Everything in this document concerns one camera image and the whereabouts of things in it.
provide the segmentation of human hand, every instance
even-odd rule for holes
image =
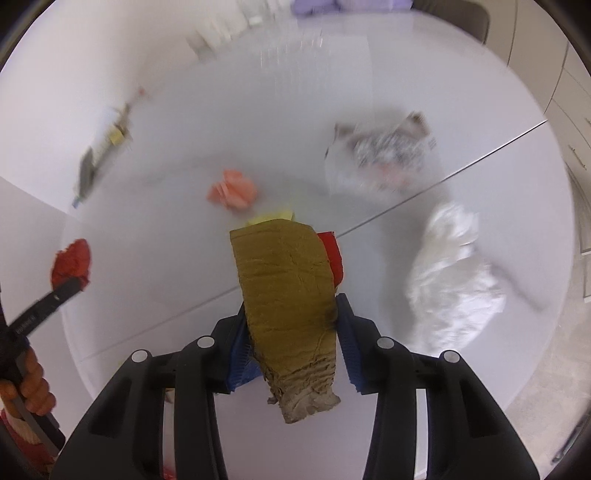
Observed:
[[[27,374],[23,379],[19,390],[25,397],[25,407],[31,413],[39,416],[47,415],[56,406],[55,396],[49,392],[49,383],[43,378],[43,367],[37,361],[37,356],[30,348],[25,356],[25,369]],[[18,397],[15,385],[8,380],[0,380],[0,398],[6,411],[17,419],[21,418],[13,400]]]

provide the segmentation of purple cloth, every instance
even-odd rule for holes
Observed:
[[[295,0],[291,4],[291,11],[299,17],[307,17],[339,12],[340,7],[336,0]]]
[[[410,10],[413,0],[294,0],[294,15],[320,15],[332,12],[391,12]]]

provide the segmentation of pink crumpled paper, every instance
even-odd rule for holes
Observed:
[[[210,202],[221,203],[227,209],[245,210],[256,199],[257,190],[252,180],[238,170],[224,170],[223,180],[214,183],[207,194]]]

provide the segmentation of chair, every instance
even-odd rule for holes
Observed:
[[[481,5],[466,0],[414,0],[413,8],[461,28],[481,43],[486,42],[491,17]]]

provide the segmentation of crumpled white cloth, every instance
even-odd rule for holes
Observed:
[[[505,295],[475,251],[477,238],[478,214],[457,203],[432,212],[405,292],[415,315],[410,347],[416,352],[460,351],[503,311]]]

